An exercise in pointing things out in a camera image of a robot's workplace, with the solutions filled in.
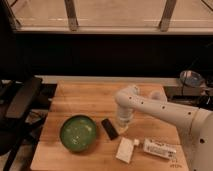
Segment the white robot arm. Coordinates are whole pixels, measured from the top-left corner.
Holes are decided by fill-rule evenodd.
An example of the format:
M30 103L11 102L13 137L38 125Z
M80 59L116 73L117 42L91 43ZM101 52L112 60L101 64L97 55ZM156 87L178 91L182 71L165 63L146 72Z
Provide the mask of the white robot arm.
M121 127L129 124L136 110L187 131L196 141L193 171L213 171L213 111L140 96L136 85L117 91L115 102Z

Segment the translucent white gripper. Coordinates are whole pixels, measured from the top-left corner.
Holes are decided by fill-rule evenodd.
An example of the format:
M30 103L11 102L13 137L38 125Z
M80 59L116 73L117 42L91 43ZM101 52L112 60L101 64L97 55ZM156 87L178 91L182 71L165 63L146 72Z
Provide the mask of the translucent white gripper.
M130 108L117 108L117 123L118 123L118 133L123 134L128 130L128 124L133 118L133 110Z

